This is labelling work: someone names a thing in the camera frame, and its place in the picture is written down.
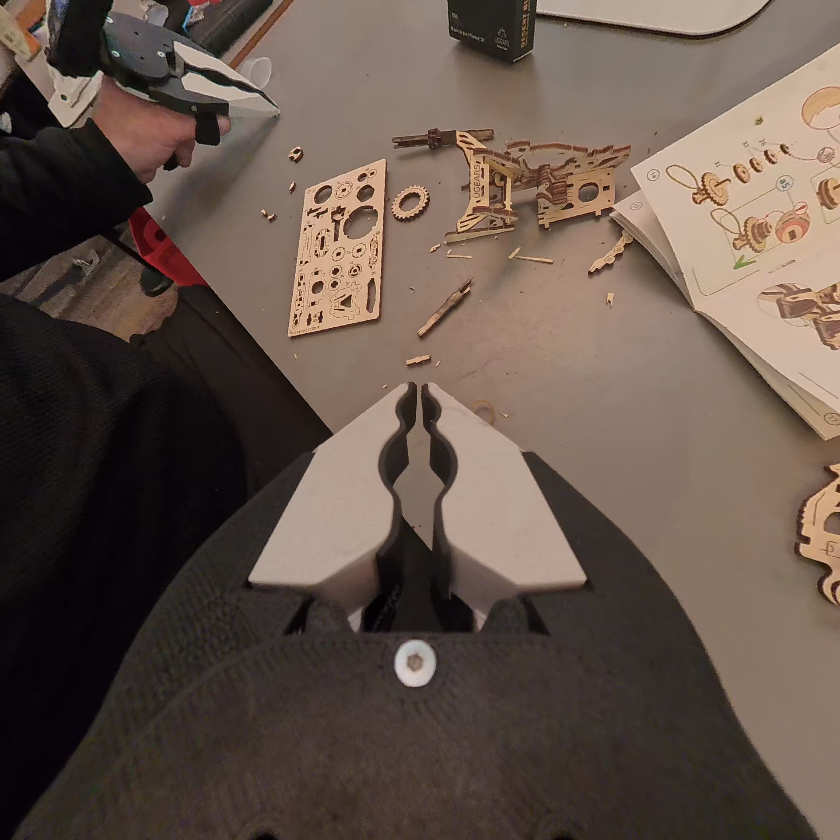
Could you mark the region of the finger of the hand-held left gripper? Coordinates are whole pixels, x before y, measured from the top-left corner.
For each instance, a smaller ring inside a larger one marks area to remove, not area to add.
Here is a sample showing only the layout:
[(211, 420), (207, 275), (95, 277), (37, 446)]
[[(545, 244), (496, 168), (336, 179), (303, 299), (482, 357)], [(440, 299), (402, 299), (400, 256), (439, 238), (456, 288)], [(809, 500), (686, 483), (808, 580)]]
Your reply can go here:
[(194, 45), (190, 45), (183, 39), (174, 40), (174, 52), (175, 65), (181, 72), (181, 78), (186, 72), (186, 69), (216, 70), (226, 75), (232, 75), (233, 72), (238, 73), (236, 70), (223, 63), (220, 59), (215, 58), (205, 50), (199, 49)]
[(231, 117), (277, 117), (278, 106), (249, 80), (233, 72), (226, 75), (216, 70), (185, 69), (181, 78), (187, 91), (204, 103), (223, 103)]

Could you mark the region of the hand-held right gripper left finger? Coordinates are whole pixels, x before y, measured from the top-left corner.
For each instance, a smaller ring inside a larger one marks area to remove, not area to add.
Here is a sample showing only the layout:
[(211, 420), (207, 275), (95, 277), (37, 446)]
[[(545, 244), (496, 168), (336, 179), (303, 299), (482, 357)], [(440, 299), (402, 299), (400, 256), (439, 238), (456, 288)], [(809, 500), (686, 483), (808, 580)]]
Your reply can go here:
[(394, 484), (408, 467), (417, 386), (404, 383), (318, 446), (248, 583), (340, 605), (368, 632), (398, 628), (421, 552)]

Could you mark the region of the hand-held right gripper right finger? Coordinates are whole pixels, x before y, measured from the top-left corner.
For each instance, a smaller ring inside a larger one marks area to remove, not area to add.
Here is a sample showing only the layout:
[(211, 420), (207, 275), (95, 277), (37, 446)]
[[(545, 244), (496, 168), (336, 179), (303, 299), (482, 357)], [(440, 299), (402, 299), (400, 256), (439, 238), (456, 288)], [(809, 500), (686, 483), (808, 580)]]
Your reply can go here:
[(525, 454), (438, 385), (422, 386), (434, 504), (430, 600), (445, 633), (547, 634), (530, 597), (586, 575)]

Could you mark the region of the wooden parts sheet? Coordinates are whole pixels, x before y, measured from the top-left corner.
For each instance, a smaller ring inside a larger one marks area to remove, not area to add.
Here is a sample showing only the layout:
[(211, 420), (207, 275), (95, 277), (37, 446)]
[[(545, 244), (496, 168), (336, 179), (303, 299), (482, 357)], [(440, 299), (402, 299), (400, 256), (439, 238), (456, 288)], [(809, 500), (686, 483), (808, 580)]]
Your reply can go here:
[(289, 337), (380, 317), (385, 180), (381, 159), (306, 190)]

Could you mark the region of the white instruction booklet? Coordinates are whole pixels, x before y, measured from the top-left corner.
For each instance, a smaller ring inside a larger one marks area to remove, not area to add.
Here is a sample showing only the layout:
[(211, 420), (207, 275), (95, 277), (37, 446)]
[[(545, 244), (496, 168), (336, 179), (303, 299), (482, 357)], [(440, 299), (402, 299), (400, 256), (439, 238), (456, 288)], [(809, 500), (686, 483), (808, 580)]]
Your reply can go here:
[(839, 46), (636, 164), (612, 219), (825, 440), (839, 432)]

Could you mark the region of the person's left forearm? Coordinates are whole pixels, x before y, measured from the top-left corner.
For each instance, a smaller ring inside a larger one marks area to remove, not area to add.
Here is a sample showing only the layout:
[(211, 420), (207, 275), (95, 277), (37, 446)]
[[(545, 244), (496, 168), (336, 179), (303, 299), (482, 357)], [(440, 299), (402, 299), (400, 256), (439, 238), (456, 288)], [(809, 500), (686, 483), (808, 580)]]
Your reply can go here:
[(96, 124), (2, 137), (1, 280), (126, 222), (152, 201)]

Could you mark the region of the person's left hand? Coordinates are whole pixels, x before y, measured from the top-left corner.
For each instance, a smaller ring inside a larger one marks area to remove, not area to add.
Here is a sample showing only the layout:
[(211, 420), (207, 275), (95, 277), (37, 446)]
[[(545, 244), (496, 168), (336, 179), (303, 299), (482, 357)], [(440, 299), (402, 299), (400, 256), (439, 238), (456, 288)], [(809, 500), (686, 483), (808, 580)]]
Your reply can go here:
[(143, 184), (149, 184), (172, 157), (190, 166), (196, 121), (127, 92), (103, 77), (91, 118)]

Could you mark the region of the red plastic crate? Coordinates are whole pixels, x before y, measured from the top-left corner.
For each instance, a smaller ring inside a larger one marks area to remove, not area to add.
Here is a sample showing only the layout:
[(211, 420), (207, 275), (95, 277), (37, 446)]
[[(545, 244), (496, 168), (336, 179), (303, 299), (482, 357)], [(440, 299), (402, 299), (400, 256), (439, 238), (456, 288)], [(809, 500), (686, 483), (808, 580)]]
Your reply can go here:
[(129, 228), (140, 255), (180, 287), (207, 287), (205, 279), (148, 212), (138, 208)]

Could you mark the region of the dark wooden axle shaft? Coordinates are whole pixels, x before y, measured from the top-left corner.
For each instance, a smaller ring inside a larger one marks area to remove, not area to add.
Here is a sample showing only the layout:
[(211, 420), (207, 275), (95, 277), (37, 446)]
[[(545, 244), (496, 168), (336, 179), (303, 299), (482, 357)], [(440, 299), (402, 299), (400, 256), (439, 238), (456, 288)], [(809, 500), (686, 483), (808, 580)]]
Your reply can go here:
[(456, 145), (458, 137), (462, 133), (468, 133), (477, 141), (494, 139), (494, 129), (429, 129), (425, 133), (393, 137), (393, 148), (396, 150), (400, 150), (420, 148), (425, 146), (429, 150), (434, 151), (448, 146)]

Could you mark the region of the black metal table leg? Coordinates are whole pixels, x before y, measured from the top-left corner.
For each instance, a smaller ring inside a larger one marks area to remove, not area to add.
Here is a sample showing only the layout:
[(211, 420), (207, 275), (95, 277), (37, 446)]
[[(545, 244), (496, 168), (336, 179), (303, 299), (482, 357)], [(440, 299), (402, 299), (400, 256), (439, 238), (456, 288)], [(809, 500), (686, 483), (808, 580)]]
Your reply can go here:
[(152, 264), (142, 257), (135, 247), (123, 242), (122, 232), (118, 228), (111, 228), (104, 230), (100, 236), (105, 238), (110, 244), (120, 249), (126, 256), (134, 259), (141, 266), (140, 287), (143, 294), (148, 298), (157, 298), (173, 286), (173, 280), (162, 273), (160, 270), (152, 266)]

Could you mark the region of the forked wooden rod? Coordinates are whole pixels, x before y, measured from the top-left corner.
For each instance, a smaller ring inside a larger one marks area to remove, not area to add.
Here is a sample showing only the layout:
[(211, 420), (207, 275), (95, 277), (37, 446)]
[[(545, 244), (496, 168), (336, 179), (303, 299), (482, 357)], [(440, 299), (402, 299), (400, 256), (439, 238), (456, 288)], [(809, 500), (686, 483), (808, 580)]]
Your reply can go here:
[(468, 297), (471, 291), (473, 277), (468, 278), (460, 287), (453, 291), (444, 303), (437, 308), (437, 310), (425, 321), (423, 326), (417, 331), (416, 335), (419, 339), (431, 332), (443, 319), (449, 315), (450, 312), (457, 309), (458, 306)]

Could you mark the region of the toothed wooden strip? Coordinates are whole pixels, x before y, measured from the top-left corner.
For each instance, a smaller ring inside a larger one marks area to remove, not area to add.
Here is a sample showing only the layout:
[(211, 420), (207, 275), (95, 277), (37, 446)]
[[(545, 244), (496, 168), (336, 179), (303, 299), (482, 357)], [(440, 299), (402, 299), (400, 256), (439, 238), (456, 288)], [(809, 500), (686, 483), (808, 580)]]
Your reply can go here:
[(616, 241), (614, 246), (608, 250), (602, 257), (593, 261), (587, 273), (591, 276), (608, 266), (614, 265), (616, 259), (624, 252), (625, 248), (635, 241), (634, 236), (627, 231), (623, 232), (621, 237)]

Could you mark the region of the wooden chassis assembly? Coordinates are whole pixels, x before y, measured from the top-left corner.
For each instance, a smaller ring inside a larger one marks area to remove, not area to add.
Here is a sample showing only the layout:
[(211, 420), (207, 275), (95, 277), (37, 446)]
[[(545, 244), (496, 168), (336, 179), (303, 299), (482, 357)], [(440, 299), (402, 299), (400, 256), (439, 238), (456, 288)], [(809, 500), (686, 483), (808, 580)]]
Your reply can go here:
[(830, 480), (804, 500), (796, 521), (795, 553), (824, 567), (817, 582), (822, 597), (839, 606), (839, 535), (828, 521), (839, 513), (839, 464), (825, 467)]

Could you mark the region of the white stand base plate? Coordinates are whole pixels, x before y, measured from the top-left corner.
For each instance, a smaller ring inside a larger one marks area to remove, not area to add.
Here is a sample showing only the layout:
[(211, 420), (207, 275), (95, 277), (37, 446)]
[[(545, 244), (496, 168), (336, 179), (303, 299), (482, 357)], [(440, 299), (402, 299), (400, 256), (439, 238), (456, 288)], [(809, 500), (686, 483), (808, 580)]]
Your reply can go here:
[(728, 32), (767, 1), (538, 1), (537, 14), (650, 33), (701, 38)]

